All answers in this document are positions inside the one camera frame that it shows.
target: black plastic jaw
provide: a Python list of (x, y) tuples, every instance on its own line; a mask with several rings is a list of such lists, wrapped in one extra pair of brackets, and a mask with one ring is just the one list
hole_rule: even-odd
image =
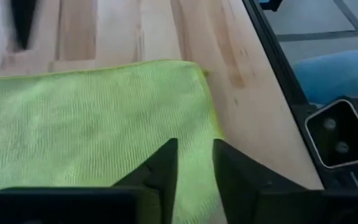
[(10, 0), (13, 28), (15, 30), (16, 45), (25, 50), (29, 46), (29, 39), (38, 0)]
[(113, 187), (143, 187), (160, 197), (162, 223), (171, 223), (178, 175), (178, 139), (170, 139)]
[(358, 191), (307, 190), (215, 140), (214, 169), (232, 223), (358, 223)]

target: green microfiber cloth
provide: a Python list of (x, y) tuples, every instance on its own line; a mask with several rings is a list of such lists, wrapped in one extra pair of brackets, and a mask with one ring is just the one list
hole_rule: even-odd
[(195, 63), (0, 78), (0, 189), (111, 186), (179, 139), (174, 223), (203, 223), (218, 204), (211, 95)]

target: black corner piece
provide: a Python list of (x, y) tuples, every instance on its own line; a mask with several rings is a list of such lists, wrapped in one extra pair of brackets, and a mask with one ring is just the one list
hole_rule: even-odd
[(178, 140), (171, 139), (112, 187), (0, 190), (0, 224), (169, 224), (177, 182)]
[(294, 109), (324, 188), (358, 190), (358, 97), (341, 96), (322, 108), (311, 107)]
[(260, 6), (263, 10), (271, 10), (276, 12), (283, 0), (270, 0), (269, 2), (260, 2)]
[(170, 139), (113, 187), (145, 187), (160, 194), (162, 223), (171, 223), (178, 175), (178, 139)]
[(38, 0), (10, 0), (16, 44), (20, 49), (26, 49), (28, 47), (37, 1)]
[(213, 156), (228, 224), (358, 223), (358, 191), (306, 190), (218, 139)]

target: black plastic part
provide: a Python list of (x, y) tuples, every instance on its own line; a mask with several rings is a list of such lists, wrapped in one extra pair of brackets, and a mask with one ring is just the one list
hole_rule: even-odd
[(350, 101), (339, 100), (320, 110), (307, 120), (306, 127), (327, 167), (358, 161), (358, 112), (352, 109)]
[(259, 3), (263, 10), (277, 11), (283, 0), (270, 0), (269, 2)]
[(242, 2), (247, 9), (260, 43), (265, 50), (266, 56), (273, 68), (288, 104), (290, 106), (307, 104), (308, 100), (284, 55), (280, 44), (278, 44), (277, 38), (259, 3), (257, 0), (242, 0)]
[(171, 223), (177, 139), (112, 187), (0, 190), (0, 223)]
[[(349, 98), (349, 97), (341, 97), (340, 99), (348, 101), (355, 109), (356, 113), (358, 114), (358, 98)], [(304, 105), (304, 106), (294, 106), (293, 111), (296, 114), (296, 119), (300, 125), (300, 131), (302, 133), (302, 136), (305, 137), (305, 143), (308, 146), (310, 156), (312, 158), (312, 161), (314, 162), (314, 165), (316, 166), (316, 169), (318, 171), (318, 174), (321, 178), (321, 181), (325, 187), (325, 189), (348, 189), (348, 190), (358, 190), (358, 164), (353, 164), (350, 166), (344, 166), (344, 167), (336, 167), (333, 169), (328, 169), (321, 163), (316, 150), (314, 149), (314, 146), (311, 143), (311, 138), (308, 136), (308, 133), (306, 132), (306, 125), (305, 121), (308, 116), (310, 116), (312, 113), (317, 112), (317, 108), (315, 106), (311, 105)], [(338, 113), (345, 113), (342, 114), (345, 120), (348, 120), (348, 118), (355, 119), (355, 113), (349, 110), (340, 110)], [(345, 129), (345, 132), (352, 132), (356, 131), (358, 128), (352, 128), (352, 126), (348, 125), (347, 123), (344, 123), (343, 125), (337, 124), (337, 128), (339, 129)], [(351, 138), (355, 138), (358, 136), (357, 133), (350, 134)], [(334, 140), (337, 141), (339, 138), (342, 138), (339, 136), (340, 133), (337, 132), (333, 136)]]
[(10, 0), (16, 44), (20, 49), (28, 47), (37, 1)]
[(158, 191), (162, 223), (171, 223), (178, 175), (178, 139), (170, 139), (113, 187), (144, 186)]
[(252, 223), (261, 190), (304, 190), (220, 139), (214, 140), (213, 160), (228, 223)]
[(228, 224), (358, 223), (358, 191), (306, 190), (222, 140), (213, 156)]
[(138, 223), (139, 197), (157, 194), (130, 189), (16, 188), (0, 190), (0, 224)]

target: wooden board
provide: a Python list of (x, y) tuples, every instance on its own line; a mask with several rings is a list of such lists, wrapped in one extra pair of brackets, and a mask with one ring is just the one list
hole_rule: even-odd
[[(8, 54), (10, 59), (0, 53), (1, 73), (162, 58), (197, 62), (210, 71), (208, 83), (227, 141), (307, 188), (322, 188), (241, 0), (48, 0), (39, 12), (34, 47)], [(79, 15), (81, 22), (75, 20)]]

